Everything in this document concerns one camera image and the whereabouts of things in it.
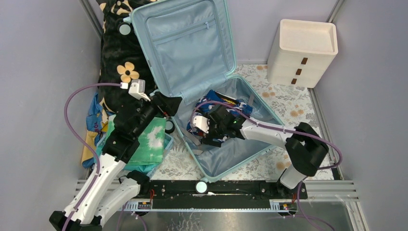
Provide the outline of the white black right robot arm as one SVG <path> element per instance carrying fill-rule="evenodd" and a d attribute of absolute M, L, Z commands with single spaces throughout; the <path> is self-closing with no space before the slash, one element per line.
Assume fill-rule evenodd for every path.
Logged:
<path fill-rule="evenodd" d="M 226 104 L 219 103 L 203 115 L 192 116 L 191 123 L 204 133 L 204 144 L 219 147 L 213 140 L 228 137 L 261 141 L 284 149 L 291 165 L 276 185 L 276 192 L 282 198 L 290 197 L 302 180 L 314 176 L 329 151 L 325 140 L 307 123 L 285 128 L 256 120 Z"/>

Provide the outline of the white three-drawer storage cabinet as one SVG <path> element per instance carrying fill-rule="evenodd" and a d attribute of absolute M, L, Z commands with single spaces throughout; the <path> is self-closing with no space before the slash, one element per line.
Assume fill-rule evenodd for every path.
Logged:
<path fill-rule="evenodd" d="M 335 24 L 282 19 L 267 61 L 267 80 L 312 89 L 337 54 Z"/>

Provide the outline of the dark blue item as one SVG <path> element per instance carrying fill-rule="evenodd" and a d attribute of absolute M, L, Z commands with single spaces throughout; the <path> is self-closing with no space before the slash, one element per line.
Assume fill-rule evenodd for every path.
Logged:
<path fill-rule="evenodd" d="M 204 116 L 206 118 L 226 118 L 234 116 L 234 128 L 237 131 L 237 138 L 244 139 L 240 132 L 243 122 L 251 116 L 252 106 L 242 100 L 231 98 L 217 91 L 210 90 L 205 96 L 201 97 L 195 105 L 187 124 L 187 131 L 194 136 L 199 137 L 199 143 L 206 133 L 192 127 L 193 116 Z"/>

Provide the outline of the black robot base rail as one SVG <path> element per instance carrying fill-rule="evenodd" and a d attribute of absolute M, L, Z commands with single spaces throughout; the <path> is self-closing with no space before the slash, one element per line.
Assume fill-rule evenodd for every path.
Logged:
<path fill-rule="evenodd" d="M 150 180 L 125 206 L 125 211 L 148 212 L 275 212 L 294 214 L 297 202 L 308 199 L 302 183 L 286 189 L 267 180 Z"/>

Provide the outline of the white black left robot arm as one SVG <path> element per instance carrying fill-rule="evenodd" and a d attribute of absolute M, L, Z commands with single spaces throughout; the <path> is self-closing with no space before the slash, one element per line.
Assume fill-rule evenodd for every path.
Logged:
<path fill-rule="evenodd" d="M 134 103 L 121 108 L 114 119 L 115 129 L 105 142 L 96 167 L 72 202 L 54 211 L 50 223 L 57 231 L 101 231 L 111 216 L 133 197 L 149 193 L 145 174 L 132 171 L 111 194 L 108 188 L 140 146 L 139 136 L 158 116 L 175 116 L 182 97 L 155 92 L 151 97 L 137 94 Z"/>

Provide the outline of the light blue ribbed suitcase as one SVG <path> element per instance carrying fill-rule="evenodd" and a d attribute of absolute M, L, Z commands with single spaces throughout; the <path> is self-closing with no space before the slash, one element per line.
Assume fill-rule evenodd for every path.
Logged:
<path fill-rule="evenodd" d="M 160 0 L 134 9 L 124 19 L 134 30 L 158 90 L 182 97 L 173 117 L 177 131 L 203 173 L 216 182 L 274 149 L 261 141 L 227 140 L 221 147 L 200 145 L 187 135 L 192 111 L 210 90 L 250 103 L 251 116 L 282 121 L 240 75 L 227 3 L 224 0 Z"/>

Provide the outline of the teal cloth bottom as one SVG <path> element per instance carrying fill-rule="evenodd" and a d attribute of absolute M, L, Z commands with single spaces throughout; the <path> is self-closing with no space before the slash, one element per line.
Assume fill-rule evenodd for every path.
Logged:
<path fill-rule="evenodd" d="M 146 175 L 153 175 L 157 168 L 159 167 L 159 164 L 150 164 L 150 165 L 131 165 L 131 164 L 126 164 L 123 170 L 126 171 L 139 171 L 142 172 Z"/>

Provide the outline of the black floral plush blanket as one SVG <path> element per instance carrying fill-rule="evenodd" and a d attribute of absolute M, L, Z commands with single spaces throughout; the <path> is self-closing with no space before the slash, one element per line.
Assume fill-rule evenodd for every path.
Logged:
<path fill-rule="evenodd" d="M 138 7 L 147 5 L 149 0 L 99 0 L 103 13 L 103 34 L 101 40 L 101 68 L 99 82 L 130 83 L 134 79 L 145 80 L 145 93 L 157 89 L 148 63 L 137 36 L 119 33 L 118 27 L 124 18 Z"/>

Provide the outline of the green white tie-dye cloth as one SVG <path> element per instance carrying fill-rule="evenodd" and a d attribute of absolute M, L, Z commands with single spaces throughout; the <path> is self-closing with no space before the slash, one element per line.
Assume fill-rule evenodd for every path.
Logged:
<path fill-rule="evenodd" d="M 166 119 L 155 117 L 139 136 L 139 147 L 127 164 L 160 164 L 163 160 Z"/>

